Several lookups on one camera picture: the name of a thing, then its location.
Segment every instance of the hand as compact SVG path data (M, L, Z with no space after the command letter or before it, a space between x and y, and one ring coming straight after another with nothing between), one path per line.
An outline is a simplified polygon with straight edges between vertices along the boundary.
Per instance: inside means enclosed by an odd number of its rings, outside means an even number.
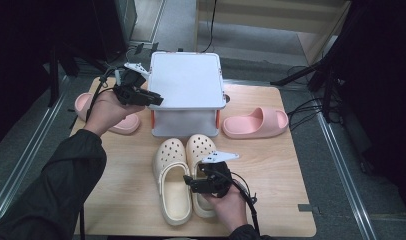
M212 194L202 194L202 196L215 209L219 220L232 233L236 228L247 224L246 202L234 185L231 185L227 195L223 198L216 198Z
M94 103L84 129L101 136L126 116L143 109L144 106L122 105L112 91L102 92Z

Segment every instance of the black jacket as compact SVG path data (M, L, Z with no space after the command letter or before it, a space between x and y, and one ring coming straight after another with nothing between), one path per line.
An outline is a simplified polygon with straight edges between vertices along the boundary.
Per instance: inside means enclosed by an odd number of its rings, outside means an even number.
M79 211L106 166L101 143L87 130L63 141L0 219L0 239L72 239ZM251 225L244 225L230 239L259 238Z

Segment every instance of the wooden table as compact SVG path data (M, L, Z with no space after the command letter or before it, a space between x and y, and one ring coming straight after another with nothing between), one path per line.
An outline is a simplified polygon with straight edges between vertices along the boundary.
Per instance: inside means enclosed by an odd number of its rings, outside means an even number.
M109 79L113 86L114 79ZM90 92L98 85L95 80ZM231 97L221 111L226 117L246 115L258 106L283 109L279 90L274 87L225 85ZM216 218L202 219L193 213L190 221L170 226L162 217L159 195L152 173L152 158L165 138L151 134L150 110L137 113L141 125L130 136L107 132L102 136L107 152L105 172L85 203L85 231L90 235L129 236L227 236ZM77 120L72 134L84 126ZM309 204L290 130L268 139L232 140L220 131L212 138L219 151L240 154L228 162L232 172L241 175L252 194L261 234L311 237L316 227L311 211L299 211ZM184 145L187 139L181 139ZM248 221L252 224L248 209Z

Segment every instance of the slipper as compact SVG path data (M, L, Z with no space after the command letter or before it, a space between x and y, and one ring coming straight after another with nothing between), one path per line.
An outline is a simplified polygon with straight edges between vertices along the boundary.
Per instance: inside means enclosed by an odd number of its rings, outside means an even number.
M258 107L249 115L226 118L222 125L224 133L235 139L274 137L287 127L287 114L271 107Z
M198 164L201 163L203 158L216 151L215 143L205 135L195 134L188 139L185 151L193 179L205 179L206 175L199 169ZM216 216L212 205L200 193L192 193L192 199L193 209L197 216L202 218Z
M87 111L91 106L93 95L94 94L92 93L83 93L76 98L75 112L78 117L84 122L87 118ZM140 118L135 113L133 113L126 116L125 119L120 121L115 126L111 127L109 131L122 135L128 135L134 132L138 128L138 126L140 126Z
M189 174L182 142L176 138L164 141L153 158L153 175L163 218L170 225L184 224L191 217L190 190L183 178Z

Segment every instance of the white plastic box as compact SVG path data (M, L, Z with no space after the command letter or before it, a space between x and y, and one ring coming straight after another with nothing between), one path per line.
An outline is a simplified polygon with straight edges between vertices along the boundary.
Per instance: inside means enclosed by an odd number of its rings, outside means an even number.
M148 90L164 98L149 106L154 136L218 135L226 99L217 54L155 52L149 73Z

